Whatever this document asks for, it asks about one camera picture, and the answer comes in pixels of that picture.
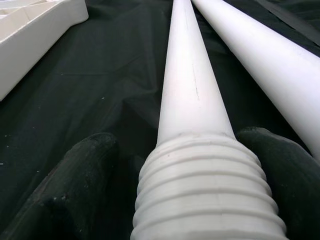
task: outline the white plastic pipe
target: white plastic pipe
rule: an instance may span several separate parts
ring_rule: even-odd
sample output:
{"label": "white plastic pipe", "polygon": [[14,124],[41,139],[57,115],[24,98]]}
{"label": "white plastic pipe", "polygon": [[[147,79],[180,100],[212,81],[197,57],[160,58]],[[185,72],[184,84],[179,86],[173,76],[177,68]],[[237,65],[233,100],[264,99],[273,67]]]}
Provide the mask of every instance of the white plastic pipe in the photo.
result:
{"label": "white plastic pipe", "polygon": [[131,240],[285,240],[258,158],[237,142],[190,0],[174,0],[158,143]]}
{"label": "white plastic pipe", "polygon": [[0,101],[69,27],[86,19],[85,0],[0,1]]}
{"label": "white plastic pipe", "polygon": [[192,0],[320,161],[320,58],[223,0]]}

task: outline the tapered white tube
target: tapered white tube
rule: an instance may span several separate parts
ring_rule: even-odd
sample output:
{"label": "tapered white tube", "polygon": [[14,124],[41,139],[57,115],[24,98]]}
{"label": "tapered white tube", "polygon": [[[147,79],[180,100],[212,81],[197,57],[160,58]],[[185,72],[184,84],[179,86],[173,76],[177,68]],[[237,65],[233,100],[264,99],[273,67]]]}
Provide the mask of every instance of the tapered white tube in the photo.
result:
{"label": "tapered white tube", "polygon": [[190,0],[174,0],[158,144],[131,240],[285,240],[258,158],[237,142]]}
{"label": "tapered white tube", "polygon": [[192,0],[320,161],[320,58],[223,0]]}

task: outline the white plastic part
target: white plastic part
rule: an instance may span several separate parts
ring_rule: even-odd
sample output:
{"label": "white plastic part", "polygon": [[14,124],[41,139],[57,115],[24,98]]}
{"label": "white plastic part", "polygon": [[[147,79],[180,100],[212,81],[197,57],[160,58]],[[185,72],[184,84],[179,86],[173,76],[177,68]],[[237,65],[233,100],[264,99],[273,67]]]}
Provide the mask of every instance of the white plastic part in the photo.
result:
{"label": "white plastic part", "polygon": [[131,240],[286,240],[258,158],[237,142],[190,0],[174,0],[158,143]]}
{"label": "white plastic part", "polygon": [[69,27],[86,19],[85,0],[0,1],[0,101]]}
{"label": "white plastic part", "polygon": [[223,0],[192,0],[320,161],[320,58]]}

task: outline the white rod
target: white rod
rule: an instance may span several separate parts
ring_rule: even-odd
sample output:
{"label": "white rod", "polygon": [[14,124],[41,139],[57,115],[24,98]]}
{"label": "white rod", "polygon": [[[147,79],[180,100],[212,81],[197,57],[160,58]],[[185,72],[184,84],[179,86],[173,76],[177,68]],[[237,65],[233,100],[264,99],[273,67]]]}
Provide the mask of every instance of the white rod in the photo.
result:
{"label": "white rod", "polygon": [[192,0],[320,161],[320,58],[223,0]]}
{"label": "white rod", "polygon": [[172,11],[158,145],[190,131],[223,133],[234,138],[197,19],[193,8],[187,7],[188,2]]}
{"label": "white rod", "polygon": [[260,162],[237,142],[190,0],[174,0],[158,145],[131,240],[286,240]]}

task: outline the threaded end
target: threaded end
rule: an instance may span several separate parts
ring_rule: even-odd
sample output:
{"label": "threaded end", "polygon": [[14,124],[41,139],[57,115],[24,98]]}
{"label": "threaded end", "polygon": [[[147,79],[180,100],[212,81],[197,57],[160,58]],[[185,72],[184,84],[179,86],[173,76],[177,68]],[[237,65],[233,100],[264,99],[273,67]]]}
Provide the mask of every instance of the threaded end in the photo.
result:
{"label": "threaded end", "polygon": [[149,155],[131,240],[285,240],[258,158],[216,134],[188,134]]}

